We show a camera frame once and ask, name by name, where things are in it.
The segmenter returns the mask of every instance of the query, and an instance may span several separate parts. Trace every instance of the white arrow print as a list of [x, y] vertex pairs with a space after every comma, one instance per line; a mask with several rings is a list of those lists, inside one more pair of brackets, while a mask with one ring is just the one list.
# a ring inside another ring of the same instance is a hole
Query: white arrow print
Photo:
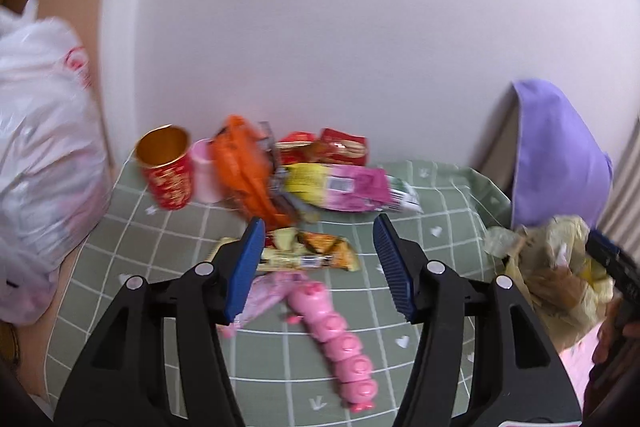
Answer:
[[316, 396], [316, 399], [309, 398], [309, 402], [311, 403], [311, 409], [314, 411], [319, 411], [326, 405], [326, 402], [322, 401], [322, 396]]

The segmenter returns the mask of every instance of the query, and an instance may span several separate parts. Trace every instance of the white plastic bag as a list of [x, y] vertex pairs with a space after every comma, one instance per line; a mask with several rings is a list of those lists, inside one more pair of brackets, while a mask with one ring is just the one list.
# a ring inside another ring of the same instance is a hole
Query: white plastic bag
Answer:
[[18, 325], [47, 309], [111, 190], [84, 48], [37, 7], [0, 8], [0, 319]]

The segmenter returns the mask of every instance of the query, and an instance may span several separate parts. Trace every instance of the orange plastic bag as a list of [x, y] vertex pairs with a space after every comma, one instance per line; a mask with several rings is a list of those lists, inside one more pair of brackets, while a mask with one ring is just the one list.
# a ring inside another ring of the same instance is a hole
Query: orange plastic bag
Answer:
[[240, 205], [244, 215], [261, 217], [268, 230], [292, 225], [269, 195], [273, 165], [258, 142], [265, 137], [241, 116], [231, 115], [209, 145], [218, 181]]

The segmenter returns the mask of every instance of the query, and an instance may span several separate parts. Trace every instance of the blue gripper pad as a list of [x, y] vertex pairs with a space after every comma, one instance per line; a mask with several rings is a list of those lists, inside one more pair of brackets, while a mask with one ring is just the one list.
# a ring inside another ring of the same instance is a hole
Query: blue gripper pad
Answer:
[[236, 267], [228, 278], [224, 310], [225, 317], [230, 323], [244, 309], [244, 303], [254, 280], [255, 269], [264, 249], [265, 236], [264, 221], [254, 217], [239, 241], [240, 253]]
[[396, 310], [411, 322], [417, 313], [414, 305], [414, 281], [402, 260], [402, 241], [386, 214], [380, 214], [373, 222], [373, 244]]

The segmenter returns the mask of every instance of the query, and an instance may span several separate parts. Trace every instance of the human hand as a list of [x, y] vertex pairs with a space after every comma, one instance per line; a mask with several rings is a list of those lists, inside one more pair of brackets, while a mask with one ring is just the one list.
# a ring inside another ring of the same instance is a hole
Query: human hand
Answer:
[[[607, 305], [607, 314], [598, 331], [598, 345], [593, 351], [593, 363], [603, 363], [609, 357], [609, 349], [616, 336], [615, 320], [622, 304], [622, 298], [613, 299]], [[630, 339], [640, 339], [640, 322], [627, 324], [622, 330], [623, 336]]]

